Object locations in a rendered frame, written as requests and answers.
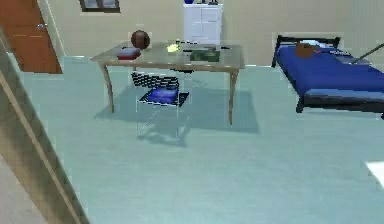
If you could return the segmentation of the blue seat metal chair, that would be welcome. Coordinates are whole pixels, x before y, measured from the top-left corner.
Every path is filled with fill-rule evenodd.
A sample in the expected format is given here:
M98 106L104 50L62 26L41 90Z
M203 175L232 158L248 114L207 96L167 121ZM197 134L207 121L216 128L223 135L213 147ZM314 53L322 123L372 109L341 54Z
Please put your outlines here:
M145 122L139 121L137 123L137 134L141 135L144 132L144 129L163 107L174 108L176 111L175 137L179 140L180 135L184 132L185 126L189 121L189 117L186 117L183 125L179 124L180 108L187 101L190 93L180 90L178 77L133 71L131 78L135 88L146 89L146 92L142 96L135 96L136 114L140 114L141 105L150 105L154 109L152 115Z

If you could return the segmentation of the wooden table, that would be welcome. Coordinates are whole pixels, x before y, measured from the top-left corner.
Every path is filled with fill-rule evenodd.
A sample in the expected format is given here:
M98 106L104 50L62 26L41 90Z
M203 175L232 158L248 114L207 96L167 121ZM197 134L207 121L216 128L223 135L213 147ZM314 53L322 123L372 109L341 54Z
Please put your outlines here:
M131 47L129 42L123 42L112 47L94 57L92 61L96 62L104 76L105 85L108 93L109 109L114 112L113 89L108 72L108 66L124 66L137 68L155 68L155 69L175 69L175 70L193 70L226 72L229 74L229 103L228 119L229 124L233 124L233 106L234 93L239 71L245 67L242 47L240 45L215 45L220 52L218 62L191 61L189 50L203 50L208 47L207 44L182 44L177 52L168 52L169 42L156 42L151 47L141 51L141 55L134 60L119 60L117 53L123 47Z

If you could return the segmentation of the green book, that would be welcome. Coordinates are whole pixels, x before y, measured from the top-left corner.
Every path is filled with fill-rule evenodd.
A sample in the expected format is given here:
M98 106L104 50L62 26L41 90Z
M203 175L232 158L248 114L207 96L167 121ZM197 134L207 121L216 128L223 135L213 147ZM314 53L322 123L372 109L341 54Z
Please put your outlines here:
M216 50L193 50L190 55L191 61L219 62L220 52Z

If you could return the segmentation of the black pen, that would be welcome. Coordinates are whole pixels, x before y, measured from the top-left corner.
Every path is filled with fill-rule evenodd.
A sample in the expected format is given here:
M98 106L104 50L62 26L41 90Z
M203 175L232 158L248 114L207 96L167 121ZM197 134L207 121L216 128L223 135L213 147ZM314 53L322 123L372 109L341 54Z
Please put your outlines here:
M215 44L212 43L205 43L205 42L196 42L196 41L180 41L180 44L185 45L206 45L206 46L214 46Z

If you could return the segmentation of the red and blue book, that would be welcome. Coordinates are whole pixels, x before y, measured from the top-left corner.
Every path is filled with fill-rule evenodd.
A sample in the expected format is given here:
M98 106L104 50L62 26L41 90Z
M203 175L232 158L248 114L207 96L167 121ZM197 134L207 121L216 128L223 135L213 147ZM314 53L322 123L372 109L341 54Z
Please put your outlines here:
M119 60L134 60L141 55L139 48L123 47L117 51L116 56Z

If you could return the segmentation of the white cupboard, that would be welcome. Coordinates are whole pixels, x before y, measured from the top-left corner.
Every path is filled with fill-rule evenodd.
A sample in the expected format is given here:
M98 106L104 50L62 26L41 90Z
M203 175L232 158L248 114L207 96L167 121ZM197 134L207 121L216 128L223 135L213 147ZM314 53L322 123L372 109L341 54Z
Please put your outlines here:
M219 45L223 5L184 4L184 40Z

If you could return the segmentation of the brown basketball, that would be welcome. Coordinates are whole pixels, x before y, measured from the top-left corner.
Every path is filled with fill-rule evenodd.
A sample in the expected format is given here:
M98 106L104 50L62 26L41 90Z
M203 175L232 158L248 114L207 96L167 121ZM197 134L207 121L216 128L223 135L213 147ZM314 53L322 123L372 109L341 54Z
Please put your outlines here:
M131 43L135 48L146 49L150 45L149 35L142 30L137 30L131 35Z

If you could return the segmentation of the brown cushion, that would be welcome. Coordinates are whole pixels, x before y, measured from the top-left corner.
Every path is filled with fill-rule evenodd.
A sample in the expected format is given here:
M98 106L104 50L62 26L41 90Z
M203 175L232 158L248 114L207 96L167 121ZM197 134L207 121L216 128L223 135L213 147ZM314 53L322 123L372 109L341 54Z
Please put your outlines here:
M310 58L315 50L315 45L310 45L308 43L297 43L295 48L295 55L300 58Z

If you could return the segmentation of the light blue pillow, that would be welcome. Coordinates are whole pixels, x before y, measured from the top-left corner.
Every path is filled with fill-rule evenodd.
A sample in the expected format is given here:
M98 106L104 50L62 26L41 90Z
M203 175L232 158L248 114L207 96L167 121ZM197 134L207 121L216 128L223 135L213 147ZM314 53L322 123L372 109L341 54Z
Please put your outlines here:
M312 46L318 46L320 48L328 48L329 47L326 43L321 43L317 40L302 40L302 41L300 41L300 43L309 44Z

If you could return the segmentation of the brown wooden room door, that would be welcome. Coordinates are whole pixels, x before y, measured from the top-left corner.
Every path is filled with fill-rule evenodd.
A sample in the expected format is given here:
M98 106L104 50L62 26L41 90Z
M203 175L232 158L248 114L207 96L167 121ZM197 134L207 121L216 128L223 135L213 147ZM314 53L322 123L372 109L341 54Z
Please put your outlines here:
M62 73L37 0L0 0L0 25L22 71Z

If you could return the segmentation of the grey long bat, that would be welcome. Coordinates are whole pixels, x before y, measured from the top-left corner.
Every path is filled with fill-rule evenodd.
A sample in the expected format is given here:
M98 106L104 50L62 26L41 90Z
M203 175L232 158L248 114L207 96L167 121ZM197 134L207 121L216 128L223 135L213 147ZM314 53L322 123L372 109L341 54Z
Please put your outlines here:
M361 55L360 57L358 58L355 58L353 59L350 64L356 64L358 63L359 61L363 60L364 58L366 58L367 56L373 54L374 52L378 51L379 49L383 48L384 47L384 42L377 45L376 47L374 47L373 49L369 50L368 52L364 53L363 55Z

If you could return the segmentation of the blue bed with black frame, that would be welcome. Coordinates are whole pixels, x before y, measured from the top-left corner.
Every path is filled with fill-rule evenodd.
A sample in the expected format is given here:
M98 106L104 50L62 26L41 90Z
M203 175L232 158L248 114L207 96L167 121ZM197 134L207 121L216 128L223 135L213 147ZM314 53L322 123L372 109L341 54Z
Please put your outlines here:
M296 44L317 40L328 48L316 46L310 58L295 55ZM340 39L289 37L276 39L272 67L280 67L299 100L296 111L323 108L379 113L384 120L384 72L340 50Z

